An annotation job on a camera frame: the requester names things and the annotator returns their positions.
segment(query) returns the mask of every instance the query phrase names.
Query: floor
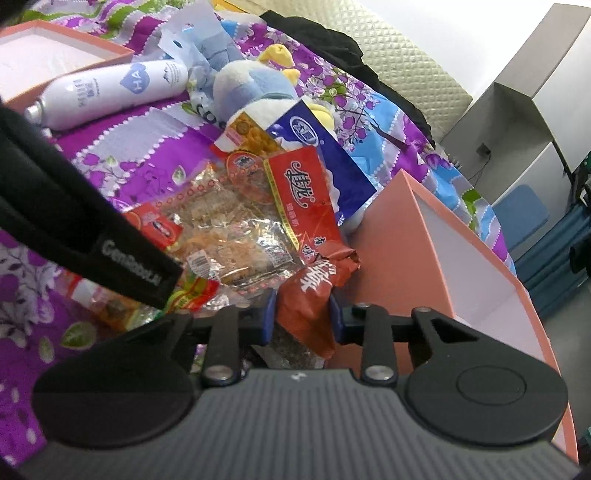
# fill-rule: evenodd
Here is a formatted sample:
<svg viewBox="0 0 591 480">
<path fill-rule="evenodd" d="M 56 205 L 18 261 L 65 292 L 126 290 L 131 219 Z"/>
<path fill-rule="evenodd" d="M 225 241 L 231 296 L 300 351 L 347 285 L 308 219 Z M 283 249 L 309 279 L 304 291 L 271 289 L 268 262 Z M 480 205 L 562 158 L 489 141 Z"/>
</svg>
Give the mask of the floor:
<svg viewBox="0 0 591 480">
<path fill-rule="evenodd" d="M 544 321 L 546 333 L 569 389 L 577 437 L 591 427 L 591 282 Z"/>
</svg>

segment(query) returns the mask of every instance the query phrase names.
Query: quilted headboard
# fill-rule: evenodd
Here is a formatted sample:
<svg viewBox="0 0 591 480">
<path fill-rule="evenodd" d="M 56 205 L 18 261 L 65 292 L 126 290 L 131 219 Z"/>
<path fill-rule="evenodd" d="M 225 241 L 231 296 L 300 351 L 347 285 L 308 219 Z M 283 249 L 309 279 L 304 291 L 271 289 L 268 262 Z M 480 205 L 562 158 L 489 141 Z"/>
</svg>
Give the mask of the quilted headboard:
<svg viewBox="0 0 591 480">
<path fill-rule="evenodd" d="M 451 130 L 472 101 L 429 55 L 356 0 L 229 1 L 257 15 L 274 10 L 284 17 L 306 17 L 353 37 L 379 78 L 422 110 L 435 140 Z"/>
</svg>

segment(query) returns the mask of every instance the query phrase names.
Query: black cloth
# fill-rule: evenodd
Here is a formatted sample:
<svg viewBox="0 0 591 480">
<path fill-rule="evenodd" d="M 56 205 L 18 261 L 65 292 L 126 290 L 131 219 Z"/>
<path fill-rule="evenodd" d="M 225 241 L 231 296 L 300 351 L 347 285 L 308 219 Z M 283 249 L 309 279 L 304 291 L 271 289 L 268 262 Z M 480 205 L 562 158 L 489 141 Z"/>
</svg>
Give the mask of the black cloth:
<svg viewBox="0 0 591 480">
<path fill-rule="evenodd" d="M 280 14 L 269 10 L 261 15 L 261 18 L 272 28 L 294 38 L 308 47 L 318 56 L 331 62 L 337 68 L 344 70 L 351 76 L 361 80 L 376 92 L 384 95 L 395 103 L 408 115 L 413 123 L 435 146 L 431 136 L 431 126 L 427 123 L 423 113 L 402 95 L 380 82 L 378 74 L 363 63 L 363 52 L 357 42 L 350 36 L 329 30 L 322 25 L 303 17 L 282 17 Z"/>
</svg>

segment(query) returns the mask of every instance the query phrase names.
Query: pink box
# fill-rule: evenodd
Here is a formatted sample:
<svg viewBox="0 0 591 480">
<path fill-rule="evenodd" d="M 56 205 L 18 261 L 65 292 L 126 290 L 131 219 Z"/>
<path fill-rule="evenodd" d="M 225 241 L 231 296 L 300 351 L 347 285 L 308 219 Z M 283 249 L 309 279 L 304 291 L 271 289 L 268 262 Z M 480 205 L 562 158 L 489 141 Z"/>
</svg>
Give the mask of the pink box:
<svg viewBox="0 0 591 480">
<path fill-rule="evenodd" d="M 131 62 L 134 52 L 71 28 L 34 20 L 0 31 L 0 96 L 23 113 L 60 76 Z"/>
<path fill-rule="evenodd" d="M 558 364 L 530 296 L 504 263 L 425 187 L 401 170 L 370 205 L 350 244 L 361 269 L 346 286 L 350 301 L 409 316 L 432 307 L 555 368 Z M 397 343 L 402 374 L 413 369 Z M 359 375 L 361 347 L 338 347 L 330 368 Z M 577 461 L 570 408 L 554 437 Z"/>
</svg>

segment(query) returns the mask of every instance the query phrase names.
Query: white spray bottle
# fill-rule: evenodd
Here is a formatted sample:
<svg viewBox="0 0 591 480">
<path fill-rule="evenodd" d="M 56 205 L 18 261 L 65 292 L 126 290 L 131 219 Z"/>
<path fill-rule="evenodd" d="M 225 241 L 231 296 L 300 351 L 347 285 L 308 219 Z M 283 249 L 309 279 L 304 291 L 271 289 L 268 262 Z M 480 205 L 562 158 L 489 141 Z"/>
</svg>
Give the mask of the white spray bottle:
<svg viewBox="0 0 591 480">
<path fill-rule="evenodd" d="M 189 74 L 174 60 L 154 60 L 87 70 L 51 82 L 25 117 L 67 130 L 126 108 L 183 93 Z"/>
</svg>

